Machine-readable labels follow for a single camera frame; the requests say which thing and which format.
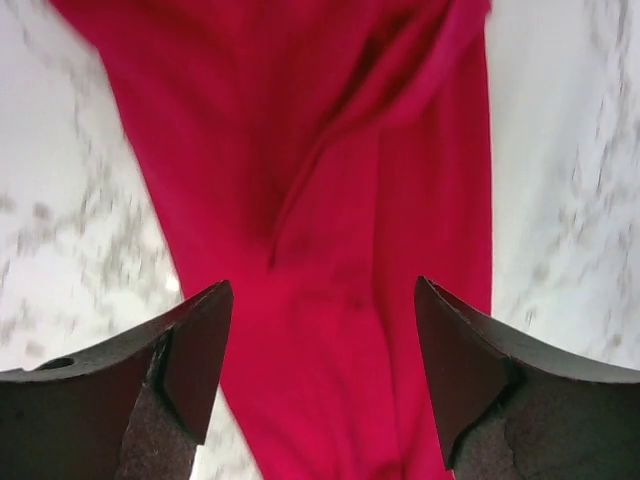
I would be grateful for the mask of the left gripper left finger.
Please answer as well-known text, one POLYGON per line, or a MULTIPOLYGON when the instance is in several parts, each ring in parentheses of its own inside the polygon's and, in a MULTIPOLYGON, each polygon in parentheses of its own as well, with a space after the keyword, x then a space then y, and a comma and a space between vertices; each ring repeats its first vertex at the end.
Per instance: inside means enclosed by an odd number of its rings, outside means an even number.
POLYGON ((233 293, 216 283, 92 347, 1 375, 5 479, 187 479, 206 438, 233 293))

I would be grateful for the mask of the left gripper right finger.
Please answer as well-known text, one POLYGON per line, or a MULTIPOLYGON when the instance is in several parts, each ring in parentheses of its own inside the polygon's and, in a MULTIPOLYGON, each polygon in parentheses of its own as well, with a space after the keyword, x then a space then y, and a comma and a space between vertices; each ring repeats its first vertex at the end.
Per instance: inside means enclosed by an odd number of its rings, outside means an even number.
POLYGON ((554 347, 419 278, 416 323, 445 467, 458 479, 639 475, 639 374, 554 347))

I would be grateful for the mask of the crimson pink t shirt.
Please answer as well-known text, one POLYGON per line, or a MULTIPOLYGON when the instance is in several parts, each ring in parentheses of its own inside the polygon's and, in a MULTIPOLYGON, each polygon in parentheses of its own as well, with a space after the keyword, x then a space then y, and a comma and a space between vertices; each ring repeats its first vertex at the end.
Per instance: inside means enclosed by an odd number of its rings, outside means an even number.
POLYGON ((266 479, 443 479, 413 292, 488 310, 486 1, 58 1, 266 479))

